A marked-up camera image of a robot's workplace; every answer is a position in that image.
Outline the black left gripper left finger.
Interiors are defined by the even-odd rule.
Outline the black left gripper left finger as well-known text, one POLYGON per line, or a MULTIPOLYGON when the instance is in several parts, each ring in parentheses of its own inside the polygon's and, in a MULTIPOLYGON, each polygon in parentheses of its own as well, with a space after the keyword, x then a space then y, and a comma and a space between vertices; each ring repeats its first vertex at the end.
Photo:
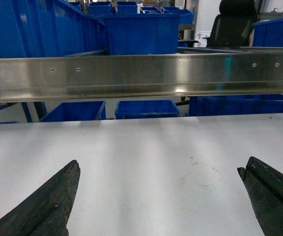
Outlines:
POLYGON ((80 180, 72 160, 0 219, 0 236, 67 236, 80 180))

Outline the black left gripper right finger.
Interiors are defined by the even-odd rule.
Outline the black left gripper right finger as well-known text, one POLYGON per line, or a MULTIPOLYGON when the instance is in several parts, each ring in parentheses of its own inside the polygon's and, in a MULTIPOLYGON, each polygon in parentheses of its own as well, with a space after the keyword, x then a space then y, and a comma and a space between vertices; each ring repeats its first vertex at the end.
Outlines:
POLYGON ((253 156, 237 171, 263 233, 283 236, 283 174, 253 156))

